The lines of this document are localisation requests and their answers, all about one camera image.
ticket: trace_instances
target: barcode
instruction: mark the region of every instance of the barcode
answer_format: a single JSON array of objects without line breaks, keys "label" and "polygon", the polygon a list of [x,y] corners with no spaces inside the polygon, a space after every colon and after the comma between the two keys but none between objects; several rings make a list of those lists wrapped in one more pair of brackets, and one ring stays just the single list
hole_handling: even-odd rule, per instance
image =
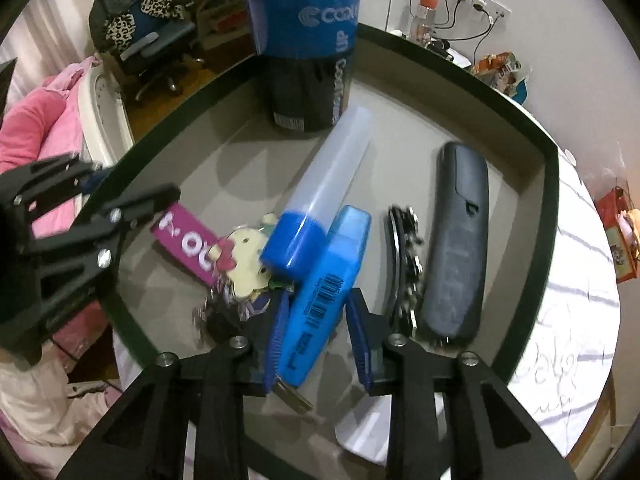
[{"label": "barcode", "polygon": [[287,368],[289,368],[290,370],[296,369],[295,359],[299,355],[306,354],[306,351],[309,348],[309,342],[311,341],[312,337],[313,334],[311,332],[302,333],[300,339],[298,339],[298,342],[296,343],[296,351],[289,358],[289,362],[287,362]]},{"label": "barcode", "polygon": [[287,130],[296,130],[297,132],[305,131],[305,120],[298,117],[287,117],[284,115],[273,113],[273,120],[278,126],[282,126]]},{"label": "barcode", "polygon": [[327,308],[335,301],[343,283],[343,280],[334,274],[328,274],[320,280],[313,303],[305,311],[307,326],[315,329],[320,327]]}]

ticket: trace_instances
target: purple tag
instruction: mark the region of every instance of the purple tag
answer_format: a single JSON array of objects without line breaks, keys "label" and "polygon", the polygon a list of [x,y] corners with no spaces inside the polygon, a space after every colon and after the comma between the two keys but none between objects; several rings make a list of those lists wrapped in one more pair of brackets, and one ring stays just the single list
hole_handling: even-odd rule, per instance
[{"label": "purple tag", "polygon": [[[207,253],[220,238],[196,220],[187,209],[176,202],[164,212],[164,216],[151,228],[151,232],[162,246],[195,276],[207,286],[213,284],[214,264],[207,258]],[[228,249],[226,243],[221,245]],[[228,249],[229,257],[232,249],[233,244]]]}]

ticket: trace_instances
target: wooden floor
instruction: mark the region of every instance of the wooden floor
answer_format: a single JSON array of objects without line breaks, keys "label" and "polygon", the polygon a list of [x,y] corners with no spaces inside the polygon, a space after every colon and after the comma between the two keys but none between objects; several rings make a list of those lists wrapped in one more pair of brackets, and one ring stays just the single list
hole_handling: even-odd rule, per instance
[{"label": "wooden floor", "polygon": [[127,115],[134,140],[140,140],[156,124],[180,106],[185,99],[195,94],[217,75],[253,53],[254,43],[251,36],[248,34],[241,36],[213,50],[205,51],[202,57],[207,62],[206,68],[194,62],[185,63],[183,67],[180,67],[182,73],[178,75],[176,82],[183,88],[181,95],[171,95],[162,86],[163,81],[159,80],[158,84],[150,88],[143,96],[141,102],[138,103],[132,98],[127,99]]}]

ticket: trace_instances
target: black case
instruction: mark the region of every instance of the black case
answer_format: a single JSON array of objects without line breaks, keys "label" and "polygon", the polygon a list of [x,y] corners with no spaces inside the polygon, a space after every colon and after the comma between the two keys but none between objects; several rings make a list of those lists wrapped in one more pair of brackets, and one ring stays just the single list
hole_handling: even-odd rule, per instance
[{"label": "black case", "polygon": [[448,142],[438,157],[436,210],[418,334],[464,344],[478,333],[489,227],[486,161]]}]

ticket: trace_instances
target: clear bottle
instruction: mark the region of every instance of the clear bottle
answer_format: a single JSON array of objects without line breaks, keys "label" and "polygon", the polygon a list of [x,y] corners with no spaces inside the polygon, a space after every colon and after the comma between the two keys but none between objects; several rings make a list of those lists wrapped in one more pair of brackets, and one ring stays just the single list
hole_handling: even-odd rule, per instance
[{"label": "clear bottle", "polygon": [[438,0],[420,0],[409,29],[409,41],[422,47],[427,46],[434,30],[437,6]]}]

